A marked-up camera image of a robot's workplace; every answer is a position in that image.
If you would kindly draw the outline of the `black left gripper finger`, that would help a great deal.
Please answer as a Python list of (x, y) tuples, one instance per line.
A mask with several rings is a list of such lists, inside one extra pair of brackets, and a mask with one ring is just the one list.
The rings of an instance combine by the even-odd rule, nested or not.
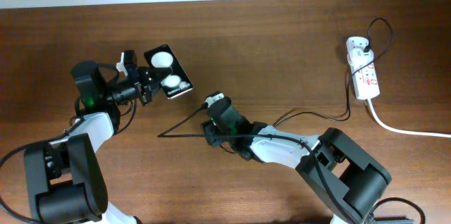
[(157, 77), (149, 77), (147, 84), (147, 102), (150, 103), (153, 101), (153, 98), (158, 93), (158, 91), (162, 88), (161, 82), (163, 78)]
[(149, 76), (150, 78), (166, 78), (173, 73), (171, 67), (167, 68), (150, 68)]

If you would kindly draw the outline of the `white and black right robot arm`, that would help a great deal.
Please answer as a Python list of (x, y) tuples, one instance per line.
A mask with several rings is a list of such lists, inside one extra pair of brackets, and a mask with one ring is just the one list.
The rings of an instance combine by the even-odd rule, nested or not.
[(205, 106), (209, 121), (202, 129), (208, 145), (226, 142), (246, 161), (296, 170), (332, 211), (332, 223), (363, 223), (392, 180), (379, 162), (337, 128), (304, 136), (251, 123), (220, 92), (208, 96)]

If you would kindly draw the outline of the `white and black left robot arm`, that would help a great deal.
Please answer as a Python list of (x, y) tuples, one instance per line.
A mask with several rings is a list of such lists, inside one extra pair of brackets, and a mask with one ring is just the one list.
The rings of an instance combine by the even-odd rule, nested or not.
[(105, 80), (102, 64), (83, 61), (71, 70), (80, 92), (76, 122), (62, 135), (37, 142), (24, 153), (31, 220), (35, 223), (139, 223), (112, 203), (96, 158), (100, 146), (121, 133), (121, 105), (150, 103), (159, 90), (168, 98), (188, 84), (177, 58), (163, 45), (145, 52), (138, 66), (133, 50), (123, 51)]

